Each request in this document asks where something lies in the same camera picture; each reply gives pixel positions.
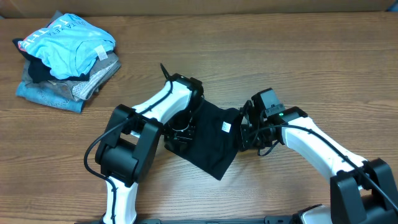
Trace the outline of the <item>black t-shirt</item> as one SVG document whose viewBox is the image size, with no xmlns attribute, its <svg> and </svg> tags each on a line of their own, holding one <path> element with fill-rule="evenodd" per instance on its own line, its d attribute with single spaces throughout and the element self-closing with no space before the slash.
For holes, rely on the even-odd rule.
<svg viewBox="0 0 398 224">
<path fill-rule="evenodd" d="M 236 108 L 224 110 L 203 100 L 192 118 L 192 141 L 186 146 L 175 146 L 172 152 L 221 180 L 240 148 L 241 121 Z"/>
</svg>

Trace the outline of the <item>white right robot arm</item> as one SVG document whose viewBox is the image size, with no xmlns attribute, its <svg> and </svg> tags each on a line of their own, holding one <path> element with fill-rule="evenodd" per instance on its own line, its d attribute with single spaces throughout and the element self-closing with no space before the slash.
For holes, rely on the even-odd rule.
<svg viewBox="0 0 398 224">
<path fill-rule="evenodd" d="M 243 149 L 283 144 L 299 153 L 329 183 L 330 206 L 314 205 L 291 223 L 397 223 L 397 186 L 389 165 L 369 161 L 338 144 L 298 107 L 244 106 Z"/>
</svg>

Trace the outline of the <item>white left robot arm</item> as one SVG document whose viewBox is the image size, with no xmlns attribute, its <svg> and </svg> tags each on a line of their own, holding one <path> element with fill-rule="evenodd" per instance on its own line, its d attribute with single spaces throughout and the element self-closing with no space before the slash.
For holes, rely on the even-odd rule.
<svg viewBox="0 0 398 224">
<path fill-rule="evenodd" d="M 136 221 L 138 185 L 154 161 L 160 137 L 174 133 L 168 126 L 173 119 L 188 128 L 202 99 L 201 81 L 175 73 L 168 75 L 164 87 L 147 101 L 114 109 L 104 133 L 93 142 L 98 147 L 97 176 L 107 187 L 106 212 L 100 223 Z"/>
</svg>

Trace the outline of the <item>grey folded garment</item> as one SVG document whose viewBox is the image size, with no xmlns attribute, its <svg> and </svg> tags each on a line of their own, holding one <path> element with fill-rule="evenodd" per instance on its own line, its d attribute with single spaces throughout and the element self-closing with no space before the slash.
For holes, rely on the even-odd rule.
<svg viewBox="0 0 398 224">
<path fill-rule="evenodd" d="M 22 84 L 27 88 L 49 89 L 56 95 L 68 100 L 88 100 L 121 66 L 119 57 L 114 52 L 107 53 L 107 56 L 104 60 L 96 60 L 88 74 L 88 81 L 47 80 L 40 83 L 33 83 L 28 73 L 30 62 L 25 60 L 22 72 Z"/>
</svg>

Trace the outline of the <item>blue denim jeans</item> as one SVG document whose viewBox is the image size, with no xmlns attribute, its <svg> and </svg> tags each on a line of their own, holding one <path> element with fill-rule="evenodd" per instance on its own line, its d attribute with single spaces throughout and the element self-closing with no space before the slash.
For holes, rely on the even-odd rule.
<svg viewBox="0 0 398 224">
<path fill-rule="evenodd" d="M 49 88 L 27 87 L 25 82 L 20 82 L 16 90 L 16 96 L 23 97 L 34 103 L 75 113 L 81 113 L 85 105 L 83 100 L 70 100 L 54 93 Z"/>
</svg>

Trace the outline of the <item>light blue printed shirt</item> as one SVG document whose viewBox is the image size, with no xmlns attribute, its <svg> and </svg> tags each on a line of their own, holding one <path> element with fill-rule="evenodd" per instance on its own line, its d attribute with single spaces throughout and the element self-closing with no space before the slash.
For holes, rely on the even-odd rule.
<svg viewBox="0 0 398 224">
<path fill-rule="evenodd" d="M 47 27 L 16 41 L 16 47 L 48 67 L 58 80 L 87 80 L 98 59 L 116 46 L 114 37 L 75 14 L 64 14 Z"/>
</svg>

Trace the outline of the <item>dark navy folded garment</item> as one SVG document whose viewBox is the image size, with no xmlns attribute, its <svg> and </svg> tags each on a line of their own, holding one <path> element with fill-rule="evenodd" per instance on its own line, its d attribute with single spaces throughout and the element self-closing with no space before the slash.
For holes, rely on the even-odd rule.
<svg viewBox="0 0 398 224">
<path fill-rule="evenodd" d="M 58 78 L 50 74 L 50 67 L 44 65 L 41 59 L 31 56 L 25 51 L 19 49 L 18 41 L 22 41 L 20 38 L 12 40 L 19 53 L 30 63 L 28 66 L 28 74 L 34 83 L 40 83 L 47 80 L 58 80 Z"/>
</svg>

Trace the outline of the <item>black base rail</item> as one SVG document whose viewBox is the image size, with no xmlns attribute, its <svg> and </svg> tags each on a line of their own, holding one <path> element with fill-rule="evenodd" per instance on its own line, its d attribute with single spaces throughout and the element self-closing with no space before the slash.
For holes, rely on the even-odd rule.
<svg viewBox="0 0 398 224">
<path fill-rule="evenodd" d="M 291 216 L 265 216 L 264 218 L 232 218 L 208 220 L 160 220 L 158 218 L 141 219 L 137 224 L 293 224 Z"/>
</svg>

